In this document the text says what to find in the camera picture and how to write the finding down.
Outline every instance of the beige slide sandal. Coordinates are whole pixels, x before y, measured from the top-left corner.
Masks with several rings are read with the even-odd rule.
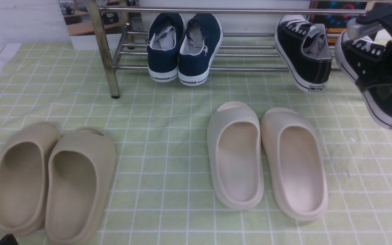
[[[216,197],[231,209],[251,209],[264,194],[260,123],[241,102],[223,104],[207,128],[211,179]]]
[[[116,164],[102,130],[82,127],[64,136],[49,159],[45,227],[59,244],[84,244],[98,229]]]
[[[45,222],[48,159],[61,134],[47,121],[31,124],[0,155],[0,230],[25,235]]]
[[[281,211],[299,221],[321,217],[328,208],[328,186],[312,125],[299,113],[273,108],[261,121],[261,137]]]

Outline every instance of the shoelace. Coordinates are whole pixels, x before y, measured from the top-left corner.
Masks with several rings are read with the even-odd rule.
[[[359,40],[365,41],[365,45],[358,43]],[[356,45],[355,46],[356,48],[361,48],[361,50],[365,50],[366,52],[369,52],[371,50],[372,54],[376,54],[377,56],[379,56],[381,54],[381,51],[380,50],[376,51],[375,48],[372,49],[372,43],[373,41],[369,39],[361,38],[361,39],[353,40],[352,46]]]
[[[299,30],[299,28],[301,25],[308,24],[308,23],[309,23],[308,21],[303,21],[303,20],[292,20],[292,21],[288,22],[285,27],[287,27],[288,29],[291,29],[292,31],[299,32],[299,34],[305,35],[307,31],[306,30]]]

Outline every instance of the metal bar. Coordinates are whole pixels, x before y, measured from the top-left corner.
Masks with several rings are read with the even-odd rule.
[[[124,48],[123,44],[126,42],[126,39],[127,39],[127,37],[128,37],[128,36],[126,35],[126,30],[127,30],[128,27],[129,27],[129,26],[126,25],[126,26],[124,26],[124,27],[122,28],[122,35],[121,35],[121,37],[120,37],[119,43],[117,44],[117,49],[116,49],[116,51],[115,51],[115,54],[114,54],[113,60],[112,60],[113,66],[119,64],[119,62],[120,62],[120,56],[121,56],[120,50],[121,50],[122,48]]]
[[[129,47],[129,48],[146,48],[146,44],[134,44],[134,43],[124,43],[122,44],[123,47]],[[235,50],[274,50],[276,49],[275,46],[273,45],[268,45],[268,46],[230,46],[230,45],[225,45],[221,46],[220,49],[235,49]]]
[[[180,14],[317,14],[317,15],[361,15],[366,10],[340,9],[232,9],[232,8],[159,8],[139,6],[104,6],[100,11],[132,12],[132,13],[180,13]]]
[[[119,4],[121,6],[128,6],[128,1],[127,0],[119,0]],[[122,12],[122,19],[124,21],[123,23],[125,23],[126,31],[130,31],[131,30],[131,22],[130,22],[130,18],[129,18],[129,13],[128,12]],[[131,43],[134,42],[134,36],[132,36],[132,35],[128,35],[127,39]]]
[[[145,31],[129,31],[128,35],[147,36]],[[329,38],[338,38],[339,34],[326,34]],[[224,33],[224,37],[274,37],[273,33]]]
[[[89,15],[92,20],[96,41],[98,42],[99,53],[101,54],[110,93],[113,99],[118,99],[120,97],[120,91],[117,84],[116,73],[113,68],[113,60],[112,55],[110,54],[109,43],[107,42],[104,25],[101,20],[101,13],[99,12],[96,0],[88,0],[87,6],[89,8]]]
[[[140,51],[120,51],[120,54],[134,55],[134,56],[146,56],[148,53]],[[272,58],[279,57],[278,54],[216,54],[219,58]]]
[[[147,70],[147,66],[140,65],[116,65],[117,70]],[[241,67],[211,67],[210,71],[248,71],[248,72],[288,72],[288,68],[241,68]]]

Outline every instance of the canvas sneaker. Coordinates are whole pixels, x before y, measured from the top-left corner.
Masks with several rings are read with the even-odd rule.
[[[370,116],[381,127],[392,130],[392,75],[385,66],[374,69],[385,51],[384,45],[369,37],[349,39],[346,31],[335,45],[337,64],[360,89]]]
[[[179,42],[184,33],[180,14],[161,13],[148,32],[148,70],[156,82],[170,82],[178,75]]]
[[[284,15],[275,33],[275,47],[300,90],[319,92],[328,82],[332,56],[325,26],[301,15]]]
[[[179,50],[178,77],[182,84],[203,84],[223,39],[222,26],[212,14],[197,14],[187,23]]]

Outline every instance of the green checkered mat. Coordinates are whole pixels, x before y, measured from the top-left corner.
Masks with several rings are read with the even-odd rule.
[[[121,62],[146,65],[138,57]],[[285,66],[280,59],[241,58],[214,65]],[[0,75],[0,152],[19,129],[42,120],[55,121],[63,134],[101,127],[114,140],[116,173],[89,244],[392,245],[392,131],[373,122],[342,73],[331,74],[315,95],[297,89],[289,73],[213,72],[193,88],[155,83],[146,71],[118,71],[117,77],[122,96],[115,100],[99,52],[70,44],[22,45]],[[216,200],[206,127],[229,101],[248,104],[260,117],[287,107],[309,119],[325,158],[329,208],[323,218],[300,223],[279,210],[265,156],[266,195],[255,209],[232,211]],[[43,228],[18,239],[49,244]]]

